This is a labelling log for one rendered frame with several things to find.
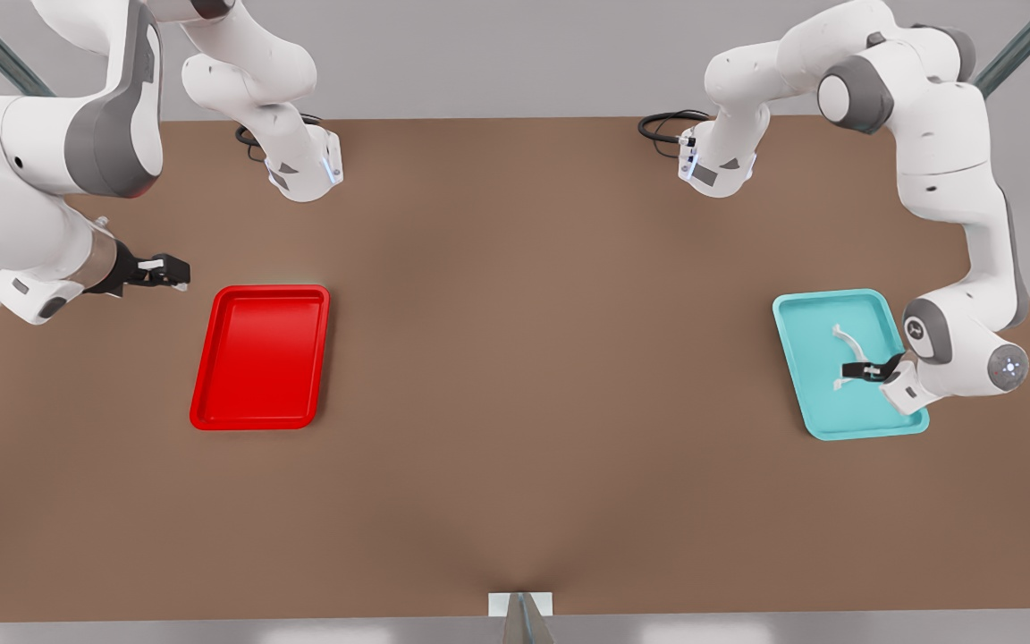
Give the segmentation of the white drainage pipe clamp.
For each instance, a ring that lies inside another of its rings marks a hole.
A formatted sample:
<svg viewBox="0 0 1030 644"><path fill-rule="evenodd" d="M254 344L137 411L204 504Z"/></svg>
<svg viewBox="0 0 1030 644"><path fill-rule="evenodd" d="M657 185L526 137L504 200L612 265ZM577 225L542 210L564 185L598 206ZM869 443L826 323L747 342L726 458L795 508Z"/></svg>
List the white drainage pipe clamp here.
<svg viewBox="0 0 1030 644"><path fill-rule="evenodd" d="M861 347L861 345L859 345L859 342L856 341L856 339L853 337L853 335L848 335L847 333L845 333L845 331L842 330L842 326L834 325L832 327L832 334L834 335L835 338L840 339L842 342L844 342L850 348L850 350L853 352L853 355L855 355L855 361L854 362L856 362L856 361L870 361L864 354L864 350ZM850 380L854 380L854 379L842 379L842 376L838 376L838 378L834 380L832 387L833 387L834 391L842 389L842 387L845 386L845 384L849 383Z"/></svg>

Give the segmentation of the red rectangular tray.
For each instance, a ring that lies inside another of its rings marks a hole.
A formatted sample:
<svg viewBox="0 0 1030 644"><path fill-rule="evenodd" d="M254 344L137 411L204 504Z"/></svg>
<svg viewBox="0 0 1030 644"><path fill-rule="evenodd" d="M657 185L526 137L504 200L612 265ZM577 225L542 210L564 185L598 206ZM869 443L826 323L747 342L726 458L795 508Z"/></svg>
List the red rectangular tray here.
<svg viewBox="0 0 1030 644"><path fill-rule="evenodd" d="M317 413L331 294L319 284L218 291L190 404L201 431L302 429Z"/></svg>

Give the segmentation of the teal rectangular tray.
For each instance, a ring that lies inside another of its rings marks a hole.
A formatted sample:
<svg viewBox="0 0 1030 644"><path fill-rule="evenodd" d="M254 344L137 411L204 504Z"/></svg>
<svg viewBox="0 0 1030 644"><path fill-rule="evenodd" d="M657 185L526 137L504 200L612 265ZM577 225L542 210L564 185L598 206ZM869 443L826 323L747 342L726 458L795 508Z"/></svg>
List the teal rectangular tray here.
<svg viewBox="0 0 1030 644"><path fill-rule="evenodd" d="M928 411L904 415L884 398L882 382L854 379L832 385L850 348L832 334L834 325L853 335L876 363L905 354L886 298L872 289L784 294L772 302L772 317L786 366L809 435L823 441L919 435L931 423Z"/></svg>

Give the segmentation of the silver frame post with foot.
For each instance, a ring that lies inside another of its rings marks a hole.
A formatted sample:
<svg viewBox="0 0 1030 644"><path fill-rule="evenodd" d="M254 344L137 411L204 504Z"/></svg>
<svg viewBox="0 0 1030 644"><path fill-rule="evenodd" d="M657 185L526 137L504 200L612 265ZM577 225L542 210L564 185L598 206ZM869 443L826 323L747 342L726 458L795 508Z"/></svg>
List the silver frame post with foot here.
<svg viewBox="0 0 1030 644"><path fill-rule="evenodd" d="M552 615L552 592L489 594L490 618L503 618L502 644L556 644L546 622Z"/></svg>

